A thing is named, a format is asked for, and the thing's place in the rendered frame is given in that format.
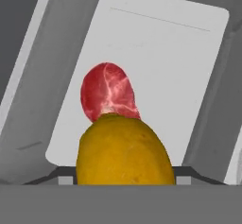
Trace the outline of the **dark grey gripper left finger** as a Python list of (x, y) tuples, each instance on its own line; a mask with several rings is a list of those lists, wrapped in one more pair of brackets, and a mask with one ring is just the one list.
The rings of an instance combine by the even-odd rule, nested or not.
[(75, 185), (77, 183), (76, 169), (69, 166), (57, 167), (49, 175), (37, 180), (27, 182), (26, 185), (36, 184), (57, 184), (57, 185)]

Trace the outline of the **yellow lemon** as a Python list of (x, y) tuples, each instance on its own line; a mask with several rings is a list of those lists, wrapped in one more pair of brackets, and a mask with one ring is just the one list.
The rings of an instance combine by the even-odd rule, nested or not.
[(79, 185), (173, 185), (174, 171), (156, 133), (115, 113), (98, 118), (80, 137)]

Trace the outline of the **red marbled steak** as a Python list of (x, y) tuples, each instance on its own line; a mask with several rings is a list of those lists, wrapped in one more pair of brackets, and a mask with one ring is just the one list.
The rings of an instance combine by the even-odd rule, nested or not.
[(111, 62), (99, 63), (87, 73), (80, 88), (80, 102), (91, 122), (109, 112), (140, 119), (128, 76)]

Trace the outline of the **grey tupperware container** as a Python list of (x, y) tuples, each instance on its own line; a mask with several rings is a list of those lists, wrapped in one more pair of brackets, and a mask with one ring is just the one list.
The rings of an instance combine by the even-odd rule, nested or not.
[(0, 184), (73, 166), (90, 122), (80, 85), (111, 61), (171, 162), (204, 132), (242, 0), (38, 0), (0, 103)]

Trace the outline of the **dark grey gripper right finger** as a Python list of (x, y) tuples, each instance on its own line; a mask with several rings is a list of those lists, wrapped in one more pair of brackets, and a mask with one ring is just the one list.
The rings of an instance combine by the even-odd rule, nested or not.
[(200, 175), (190, 166), (174, 166), (173, 170), (177, 185), (224, 185), (224, 182)]

